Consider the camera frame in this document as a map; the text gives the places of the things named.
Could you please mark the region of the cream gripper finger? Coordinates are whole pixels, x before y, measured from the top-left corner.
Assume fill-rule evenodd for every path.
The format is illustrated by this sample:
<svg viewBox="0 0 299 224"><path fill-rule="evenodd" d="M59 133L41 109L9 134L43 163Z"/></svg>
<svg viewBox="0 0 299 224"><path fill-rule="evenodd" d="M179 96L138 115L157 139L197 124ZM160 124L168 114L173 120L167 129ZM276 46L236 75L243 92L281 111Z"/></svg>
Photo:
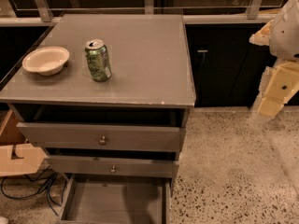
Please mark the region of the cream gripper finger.
<svg viewBox="0 0 299 224"><path fill-rule="evenodd" d="M263 117L273 118L282 108L284 104L280 101L264 97L257 109L257 113Z"/></svg>
<svg viewBox="0 0 299 224"><path fill-rule="evenodd" d="M273 20L265 24L258 32L249 38L249 42L257 46L269 46Z"/></svg>

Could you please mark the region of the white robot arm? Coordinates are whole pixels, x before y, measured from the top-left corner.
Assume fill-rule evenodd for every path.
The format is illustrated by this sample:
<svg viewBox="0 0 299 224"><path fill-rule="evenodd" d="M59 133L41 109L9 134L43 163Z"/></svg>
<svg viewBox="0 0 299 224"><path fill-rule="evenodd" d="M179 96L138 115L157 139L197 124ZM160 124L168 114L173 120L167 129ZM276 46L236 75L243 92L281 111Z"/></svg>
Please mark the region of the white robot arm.
<svg viewBox="0 0 299 224"><path fill-rule="evenodd" d="M271 120L299 91L299 0L288 0L249 42L268 46L277 58L273 67L264 70L253 105L259 119Z"/></svg>

